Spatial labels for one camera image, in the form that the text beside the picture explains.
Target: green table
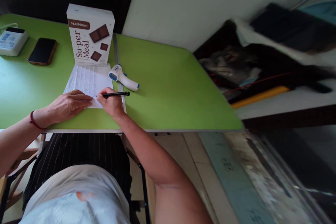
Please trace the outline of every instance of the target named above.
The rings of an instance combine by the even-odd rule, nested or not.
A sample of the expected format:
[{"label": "green table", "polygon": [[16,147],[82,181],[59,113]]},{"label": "green table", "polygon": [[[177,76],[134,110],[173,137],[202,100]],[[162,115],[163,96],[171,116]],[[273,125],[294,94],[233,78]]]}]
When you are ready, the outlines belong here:
[{"label": "green table", "polygon": [[[13,22],[27,31],[29,39],[18,57],[0,57],[0,128],[62,94],[75,64],[68,25],[15,14],[0,16],[0,26]],[[49,66],[27,62],[40,37],[58,42]],[[117,41],[123,71],[140,83],[139,90],[126,97],[126,109],[142,128],[152,132],[242,129],[191,52],[122,35],[117,35]],[[113,46],[108,61],[115,64]],[[46,132],[120,132],[120,128],[102,109],[90,108]]]}]

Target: person's left hand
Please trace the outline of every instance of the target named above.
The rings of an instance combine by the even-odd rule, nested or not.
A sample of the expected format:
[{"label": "person's left hand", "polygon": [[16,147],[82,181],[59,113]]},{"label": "person's left hand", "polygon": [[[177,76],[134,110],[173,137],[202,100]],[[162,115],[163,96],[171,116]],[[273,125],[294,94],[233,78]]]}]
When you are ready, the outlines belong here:
[{"label": "person's left hand", "polygon": [[85,95],[82,91],[74,90],[56,98],[49,106],[35,110],[33,118],[41,128],[47,128],[51,124],[69,120],[81,111],[91,106],[91,96]]}]

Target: nutrimotion logo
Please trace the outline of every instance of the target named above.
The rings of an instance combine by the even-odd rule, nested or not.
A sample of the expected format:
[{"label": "nutrimotion logo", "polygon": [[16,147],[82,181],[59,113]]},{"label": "nutrimotion logo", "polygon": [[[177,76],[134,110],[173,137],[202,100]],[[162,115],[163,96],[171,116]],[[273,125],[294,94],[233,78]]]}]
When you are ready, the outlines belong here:
[{"label": "nutrimotion logo", "polygon": [[68,19],[69,26],[72,28],[79,28],[84,30],[90,29],[90,23],[86,21],[80,21],[75,19]]}]

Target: lap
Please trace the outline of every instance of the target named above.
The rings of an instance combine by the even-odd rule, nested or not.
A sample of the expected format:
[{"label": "lap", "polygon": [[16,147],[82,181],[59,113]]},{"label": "lap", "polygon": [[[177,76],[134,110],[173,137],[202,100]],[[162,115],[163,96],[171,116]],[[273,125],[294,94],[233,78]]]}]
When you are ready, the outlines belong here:
[{"label": "lap", "polygon": [[73,165],[97,165],[111,173],[130,200],[130,164],[121,138],[111,133],[53,134],[36,160],[24,192],[24,206],[52,175]]}]

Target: smartphone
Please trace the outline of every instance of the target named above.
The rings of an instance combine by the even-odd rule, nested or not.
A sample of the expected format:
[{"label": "smartphone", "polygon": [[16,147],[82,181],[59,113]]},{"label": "smartphone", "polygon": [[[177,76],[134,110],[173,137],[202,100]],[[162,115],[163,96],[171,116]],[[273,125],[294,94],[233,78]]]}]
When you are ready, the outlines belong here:
[{"label": "smartphone", "polygon": [[49,65],[57,46],[56,40],[39,38],[28,62],[33,65]]}]

